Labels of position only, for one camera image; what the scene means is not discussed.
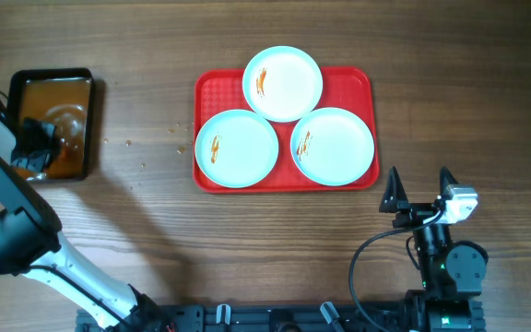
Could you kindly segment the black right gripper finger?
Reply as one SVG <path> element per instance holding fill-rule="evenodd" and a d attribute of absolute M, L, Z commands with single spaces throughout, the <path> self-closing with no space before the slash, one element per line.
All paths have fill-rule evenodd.
<path fill-rule="evenodd" d="M 383 213 L 397 213 L 408 209 L 408 198 L 395 166 L 388 173 L 379 211 Z"/>
<path fill-rule="evenodd" d="M 440 194 L 445 196 L 450 185 L 458 185 L 457 180 L 453 177 L 449 169 L 443 166 L 440 169 Z"/>

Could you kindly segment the white plate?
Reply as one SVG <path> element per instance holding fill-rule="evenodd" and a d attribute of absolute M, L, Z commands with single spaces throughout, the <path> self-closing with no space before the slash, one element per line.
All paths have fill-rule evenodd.
<path fill-rule="evenodd" d="M 200 128 L 195 161 L 212 182 L 244 188 L 264 180 L 279 153 L 277 134 L 262 116 L 234 109 L 218 113 Z"/>
<path fill-rule="evenodd" d="M 306 178 L 325 186 L 343 186 L 371 168 L 375 142 L 371 129 L 355 113 L 325 107 L 296 123 L 289 150 Z"/>
<path fill-rule="evenodd" d="M 277 123 L 297 121 L 321 99 L 322 71 L 301 49 L 270 47 L 244 68 L 242 92 L 251 109 L 265 119 Z"/>

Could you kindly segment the white plate top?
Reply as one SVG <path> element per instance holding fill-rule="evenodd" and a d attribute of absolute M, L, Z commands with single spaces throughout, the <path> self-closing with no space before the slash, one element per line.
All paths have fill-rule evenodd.
<path fill-rule="evenodd" d="M 270 47 L 244 68 L 242 92 L 251 109 L 265 119 L 277 123 L 297 121 L 321 99 L 322 71 L 301 49 Z"/>

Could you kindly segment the orange green sponge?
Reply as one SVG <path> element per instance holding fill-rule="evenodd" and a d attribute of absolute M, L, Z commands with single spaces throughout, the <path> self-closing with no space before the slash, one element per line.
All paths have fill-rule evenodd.
<path fill-rule="evenodd" d="M 56 126 L 26 117 L 19 128 L 11 165 L 31 172 L 45 171 L 60 152 Z"/>

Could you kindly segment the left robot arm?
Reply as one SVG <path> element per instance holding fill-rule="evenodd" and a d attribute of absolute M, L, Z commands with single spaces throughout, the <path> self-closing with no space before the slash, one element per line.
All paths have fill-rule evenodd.
<path fill-rule="evenodd" d="M 79 305 L 105 331 L 172 331 L 161 306 L 106 274 L 65 237 L 53 208 L 17 172 L 42 172 L 60 152 L 53 124 L 19 123 L 0 101 L 0 275 L 37 280 Z"/>

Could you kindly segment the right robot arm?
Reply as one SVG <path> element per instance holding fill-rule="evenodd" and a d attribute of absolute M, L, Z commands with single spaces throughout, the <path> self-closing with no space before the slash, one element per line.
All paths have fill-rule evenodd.
<path fill-rule="evenodd" d="M 411 203 L 395 168 L 389 171 L 379 210 L 394 213 L 393 228 L 411 232 L 423 288 L 409 290 L 398 305 L 398 331 L 486 329 L 482 292 L 489 256 L 480 245 L 455 242 L 450 227 L 466 220 L 478 206 L 478 193 L 440 171 L 440 194 L 432 203 Z"/>

